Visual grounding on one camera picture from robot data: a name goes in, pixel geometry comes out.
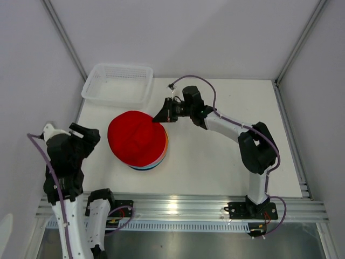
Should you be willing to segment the orange bucket hat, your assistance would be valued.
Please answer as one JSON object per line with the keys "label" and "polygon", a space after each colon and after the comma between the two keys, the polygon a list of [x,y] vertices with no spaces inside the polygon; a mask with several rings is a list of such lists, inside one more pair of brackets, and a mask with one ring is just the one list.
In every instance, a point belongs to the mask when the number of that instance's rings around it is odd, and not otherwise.
{"label": "orange bucket hat", "polygon": [[164,132],[165,132],[165,147],[164,147],[164,150],[163,150],[163,152],[162,152],[162,154],[160,156],[159,162],[161,162],[165,158],[165,156],[167,154],[167,151],[168,151],[168,146],[169,146],[169,136],[168,136],[168,133],[167,133],[166,130],[164,130]]}

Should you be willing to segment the red bucket hat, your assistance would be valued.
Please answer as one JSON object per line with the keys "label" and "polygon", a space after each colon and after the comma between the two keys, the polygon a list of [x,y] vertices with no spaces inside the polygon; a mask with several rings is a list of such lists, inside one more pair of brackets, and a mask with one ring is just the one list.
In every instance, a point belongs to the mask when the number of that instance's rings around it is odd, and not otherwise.
{"label": "red bucket hat", "polygon": [[161,156],[165,147],[165,129],[152,119],[140,111],[127,111],[108,125],[110,149],[123,163],[146,166]]}

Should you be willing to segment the lavender bucket hat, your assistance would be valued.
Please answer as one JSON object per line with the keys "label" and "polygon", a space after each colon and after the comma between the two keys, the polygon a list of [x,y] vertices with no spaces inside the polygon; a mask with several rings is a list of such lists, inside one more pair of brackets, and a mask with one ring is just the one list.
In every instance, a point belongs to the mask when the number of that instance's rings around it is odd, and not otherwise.
{"label": "lavender bucket hat", "polygon": [[136,170],[140,170],[140,171],[149,170],[151,168],[154,168],[154,167],[158,166],[164,160],[165,156],[166,156],[166,152],[163,152],[158,159],[156,159],[154,162],[152,162],[152,163],[150,163],[150,164],[148,164],[146,166],[140,166],[139,167],[139,166],[129,165],[129,167],[131,167],[133,169],[136,169]]}

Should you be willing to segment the teal bucket hat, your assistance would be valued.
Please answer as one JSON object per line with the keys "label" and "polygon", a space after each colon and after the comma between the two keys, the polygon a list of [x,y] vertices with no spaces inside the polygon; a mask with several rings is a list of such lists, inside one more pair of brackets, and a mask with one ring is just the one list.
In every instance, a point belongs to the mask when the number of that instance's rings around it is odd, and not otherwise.
{"label": "teal bucket hat", "polygon": [[147,165],[147,166],[144,166],[144,167],[136,167],[136,166],[130,166],[130,168],[132,168],[132,169],[134,169],[134,170],[137,170],[137,171],[148,171],[148,170],[151,170],[151,169],[153,169],[153,168],[155,168],[155,167],[157,167],[158,165],[160,165],[161,163],[162,163],[162,161],[161,162],[156,162],[156,163],[153,163],[153,164],[151,164],[151,165]]}

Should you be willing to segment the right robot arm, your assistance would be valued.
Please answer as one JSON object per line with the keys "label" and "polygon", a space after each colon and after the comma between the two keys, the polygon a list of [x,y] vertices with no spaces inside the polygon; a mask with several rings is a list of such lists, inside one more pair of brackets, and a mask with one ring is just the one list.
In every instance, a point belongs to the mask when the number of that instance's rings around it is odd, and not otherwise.
{"label": "right robot arm", "polygon": [[217,132],[239,145],[243,165],[250,172],[249,191],[245,196],[246,213],[258,218],[270,202],[267,194],[268,177],[278,158],[279,151],[263,122],[246,125],[220,114],[215,107],[204,103],[196,86],[183,89],[179,97],[165,98],[163,107],[153,122],[176,122],[179,117],[189,117],[194,125]]}

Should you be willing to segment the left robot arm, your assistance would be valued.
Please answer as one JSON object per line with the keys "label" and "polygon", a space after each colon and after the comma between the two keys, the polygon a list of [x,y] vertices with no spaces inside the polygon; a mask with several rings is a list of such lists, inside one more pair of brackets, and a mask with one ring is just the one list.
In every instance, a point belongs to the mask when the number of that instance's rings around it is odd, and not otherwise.
{"label": "left robot arm", "polygon": [[116,211],[110,189],[91,192],[83,208],[84,174],[81,166],[99,143],[99,130],[75,123],[70,132],[48,123],[43,129],[47,145],[44,192],[58,222],[63,258],[107,258],[105,226]]}

